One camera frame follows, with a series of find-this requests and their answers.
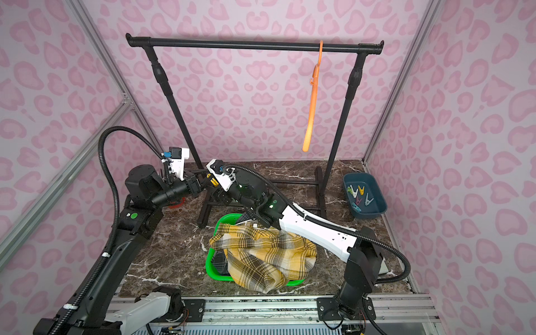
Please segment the white clothespin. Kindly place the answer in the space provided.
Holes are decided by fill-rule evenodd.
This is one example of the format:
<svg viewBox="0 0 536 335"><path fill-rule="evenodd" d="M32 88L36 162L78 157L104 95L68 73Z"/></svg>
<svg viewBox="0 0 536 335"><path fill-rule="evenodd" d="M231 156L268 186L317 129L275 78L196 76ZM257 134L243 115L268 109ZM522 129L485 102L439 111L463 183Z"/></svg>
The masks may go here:
<svg viewBox="0 0 536 335"><path fill-rule="evenodd" d="M360 194L358 188L353 188L353 186L351 186L351 187L350 187L350 190L352 191L352 194L353 194L353 197L354 197L354 198L357 198L358 195Z"/></svg>

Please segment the orange plastic hanger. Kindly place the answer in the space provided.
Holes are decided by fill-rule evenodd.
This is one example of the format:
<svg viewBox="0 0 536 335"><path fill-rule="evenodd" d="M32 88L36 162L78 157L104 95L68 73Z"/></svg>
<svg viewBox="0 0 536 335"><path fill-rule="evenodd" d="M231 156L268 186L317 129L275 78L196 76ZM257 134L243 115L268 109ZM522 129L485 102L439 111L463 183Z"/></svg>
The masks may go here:
<svg viewBox="0 0 536 335"><path fill-rule="evenodd" d="M318 100L319 75L320 75L320 67L321 67L321 62L322 62L323 45L324 43L321 40L319 44L318 61L316 65L314 66L314 70L310 79L311 98L310 98L310 104L309 104L307 130L306 130L306 133L304 136L304 142L302 145L303 152L308 152L310 150L312 135L314 132L314 120L315 120L316 105L317 105L317 100Z"/></svg>

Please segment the grey plaid shirt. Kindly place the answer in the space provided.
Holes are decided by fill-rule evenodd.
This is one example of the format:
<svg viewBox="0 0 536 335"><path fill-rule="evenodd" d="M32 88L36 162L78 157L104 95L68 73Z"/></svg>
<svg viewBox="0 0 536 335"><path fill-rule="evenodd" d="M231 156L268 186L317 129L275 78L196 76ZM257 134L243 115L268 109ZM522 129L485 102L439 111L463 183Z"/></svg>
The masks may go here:
<svg viewBox="0 0 536 335"><path fill-rule="evenodd" d="M219 276L230 276L228 271L228 260L223 250L215 252L212 258L212 265Z"/></svg>

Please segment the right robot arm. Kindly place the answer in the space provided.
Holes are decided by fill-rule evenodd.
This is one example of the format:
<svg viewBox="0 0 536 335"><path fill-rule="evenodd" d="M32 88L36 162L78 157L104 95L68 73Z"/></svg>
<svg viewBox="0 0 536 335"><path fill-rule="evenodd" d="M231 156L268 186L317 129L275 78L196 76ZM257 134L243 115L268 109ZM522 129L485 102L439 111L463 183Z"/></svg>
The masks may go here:
<svg viewBox="0 0 536 335"><path fill-rule="evenodd" d="M218 190L248 209L264 227L304 237L345 262L343 284L319 315L321 320L373 322L375 311L368 295L375 285L409 276L411 265L406 256L378 240L373 230L343 227L308 212L248 167L212 160L207 169Z"/></svg>

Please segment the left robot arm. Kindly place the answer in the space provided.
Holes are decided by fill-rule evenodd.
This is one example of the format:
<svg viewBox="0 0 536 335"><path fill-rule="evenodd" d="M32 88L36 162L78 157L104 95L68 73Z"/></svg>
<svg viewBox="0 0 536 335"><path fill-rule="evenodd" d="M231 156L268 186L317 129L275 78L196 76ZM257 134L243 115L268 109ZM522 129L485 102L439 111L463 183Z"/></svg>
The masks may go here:
<svg viewBox="0 0 536 335"><path fill-rule="evenodd" d="M128 195L126 202L122 203L105 156L106 140L116 132L129 133L142 141L163 159L166 170L176 152L158 152L143 135L125 126L113 126L102 132L98 156L113 195L112 230L103 251L79 288L53 318L39 320L34 334L124 334L124 321L106 320L115 290L154 234L163 218L163 208L175 205L187 196L196 197L204 189L198 173L186 173L182 178L171 177L169 171L160 175L153 166L141 165L128 173L125 181Z"/></svg>

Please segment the red pen cup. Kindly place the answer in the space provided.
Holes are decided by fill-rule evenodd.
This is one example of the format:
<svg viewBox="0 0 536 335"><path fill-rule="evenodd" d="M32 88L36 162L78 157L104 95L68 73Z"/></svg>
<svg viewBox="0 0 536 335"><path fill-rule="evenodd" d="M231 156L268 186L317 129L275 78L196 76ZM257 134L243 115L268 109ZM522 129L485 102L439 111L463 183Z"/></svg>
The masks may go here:
<svg viewBox="0 0 536 335"><path fill-rule="evenodd" d="M170 208L171 209L178 209L178 208L182 207L185 202L186 202L186 198L183 197L179 202L175 203L174 205L171 205Z"/></svg>

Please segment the dark teal plastic bin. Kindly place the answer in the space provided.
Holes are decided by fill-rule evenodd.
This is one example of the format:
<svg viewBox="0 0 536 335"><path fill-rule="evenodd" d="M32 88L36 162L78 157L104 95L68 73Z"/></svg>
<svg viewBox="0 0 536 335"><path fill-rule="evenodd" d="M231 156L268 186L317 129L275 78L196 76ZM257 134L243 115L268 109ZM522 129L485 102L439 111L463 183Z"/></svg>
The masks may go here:
<svg viewBox="0 0 536 335"><path fill-rule="evenodd" d="M362 208L361 212L357 212L353 209L352 203L355 198L347 192L347 188L353 186L353 188L358 188L358 186L365 186L364 195L358 195L359 198L362 198L360 207ZM348 202L348 207L350 213L356 219L375 219L382 216L387 211L387 202L383 197L381 189L378 185L378 182L368 173L348 173L343 176L343 190L346 194L346 200ZM369 193L370 196L374 197L375 200L366 207L364 205L366 194Z"/></svg>

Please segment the black clothes rack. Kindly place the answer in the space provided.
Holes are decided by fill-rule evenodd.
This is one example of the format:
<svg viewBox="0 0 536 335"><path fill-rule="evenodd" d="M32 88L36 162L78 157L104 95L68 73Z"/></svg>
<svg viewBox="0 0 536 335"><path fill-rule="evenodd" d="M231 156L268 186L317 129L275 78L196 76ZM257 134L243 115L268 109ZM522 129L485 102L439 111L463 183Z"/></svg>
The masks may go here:
<svg viewBox="0 0 536 335"><path fill-rule="evenodd" d="M277 185L305 185L315 187L316 206L308 208L309 211L319 214L322 218L327 217L327 208L325 202L325 191L329 177L335 162L336 154L339 149L346 122L350 113L350 107L353 103L357 88L361 84L364 64L369 55L379 55L383 52L385 42L379 43L359 43L359 44L337 44L337 43L300 43L300 42L282 42L282 41L253 41L253 40L184 40L184 39L165 39L142 36L126 35L126 41L131 47L140 47L152 65L152 70L156 82L163 91L164 96L173 112L187 146L193 155L195 164L202 166L202 161L197 149L193 143L191 134L181 114L179 106L175 100L173 90L170 86L167 73L164 70L156 54L155 47L195 47L206 49L229 49L229 50L271 50L285 52L334 52L334 53L351 53L356 54L355 64L350 71L348 79L348 88L346 91L345 101L339 117L339 123L336 129L334 142L330 151L327 167L322 170L320 167L315 169L315 178L313 180L274 180Z"/></svg>

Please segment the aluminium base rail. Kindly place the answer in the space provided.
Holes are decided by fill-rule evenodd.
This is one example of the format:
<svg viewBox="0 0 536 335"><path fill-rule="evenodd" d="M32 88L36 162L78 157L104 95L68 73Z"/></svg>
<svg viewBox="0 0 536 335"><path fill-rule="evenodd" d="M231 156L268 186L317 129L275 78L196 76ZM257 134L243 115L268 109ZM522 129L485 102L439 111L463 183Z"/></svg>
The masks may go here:
<svg viewBox="0 0 536 335"><path fill-rule="evenodd" d="M184 297L185 316L161 314L163 293L139 301L114 297L106 319L121 321L123 334L445 334L431 297L372 294L369 314L340 321L330 295Z"/></svg>

